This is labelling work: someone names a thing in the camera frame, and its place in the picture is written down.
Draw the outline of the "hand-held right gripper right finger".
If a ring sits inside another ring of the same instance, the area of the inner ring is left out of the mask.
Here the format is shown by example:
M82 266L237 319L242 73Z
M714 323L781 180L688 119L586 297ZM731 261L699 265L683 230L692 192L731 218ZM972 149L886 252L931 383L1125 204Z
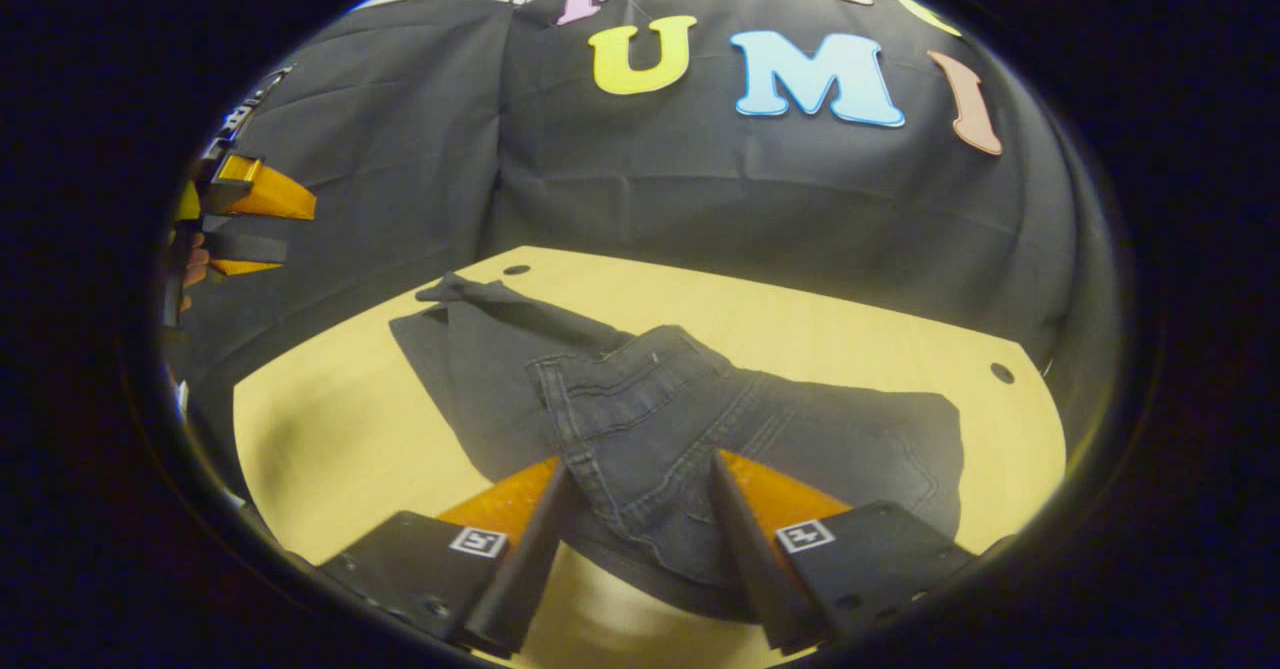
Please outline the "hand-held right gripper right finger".
M928 611L984 560L896 501L859 508L736 452L709 496L771 647L863 643Z

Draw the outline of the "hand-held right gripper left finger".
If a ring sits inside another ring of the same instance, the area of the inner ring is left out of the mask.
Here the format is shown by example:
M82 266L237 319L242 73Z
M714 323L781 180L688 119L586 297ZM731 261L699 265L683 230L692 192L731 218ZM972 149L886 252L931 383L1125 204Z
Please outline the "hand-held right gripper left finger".
M319 572L436 642L492 656L524 646L576 484L539 460L438 517L398 510Z

